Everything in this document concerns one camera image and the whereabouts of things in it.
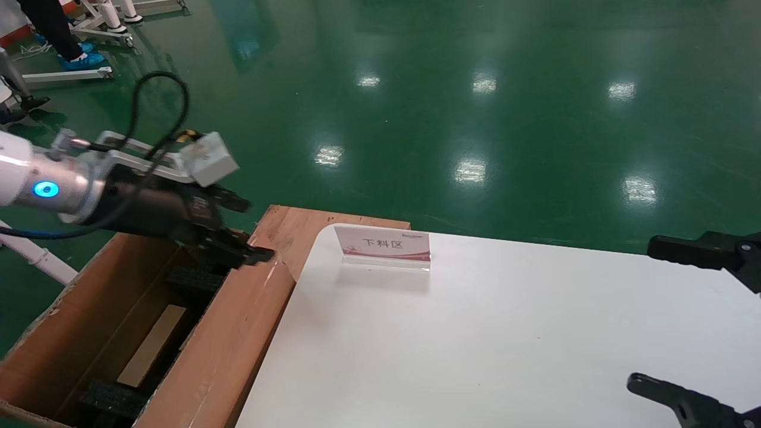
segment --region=label card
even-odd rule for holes
[[[428,234],[400,229],[336,226],[344,255],[431,261]]]

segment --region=black pants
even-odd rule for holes
[[[42,34],[65,60],[71,61],[82,54],[82,48],[68,30],[59,0],[18,0],[18,3],[37,33]]]

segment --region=blue led light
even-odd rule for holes
[[[32,190],[35,195],[41,198],[52,198],[59,192],[58,184],[52,181],[41,181],[35,184]]]

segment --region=person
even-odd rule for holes
[[[66,71],[85,70],[105,61],[90,43],[78,43],[68,28],[66,14],[59,0],[18,0],[21,11],[37,33],[58,51],[59,62]]]

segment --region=green epoxy floor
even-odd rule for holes
[[[761,229],[761,53],[755,0],[188,0],[190,16],[107,50],[116,80],[38,91],[11,127],[123,131],[133,82],[175,71],[188,127],[217,130],[271,203],[404,219],[418,230],[642,253],[656,234]],[[56,68],[52,54],[22,62]],[[139,137],[174,120],[170,84]],[[4,209],[17,228],[53,215]],[[77,268],[106,232],[48,247]],[[0,254],[0,348],[59,287]]]

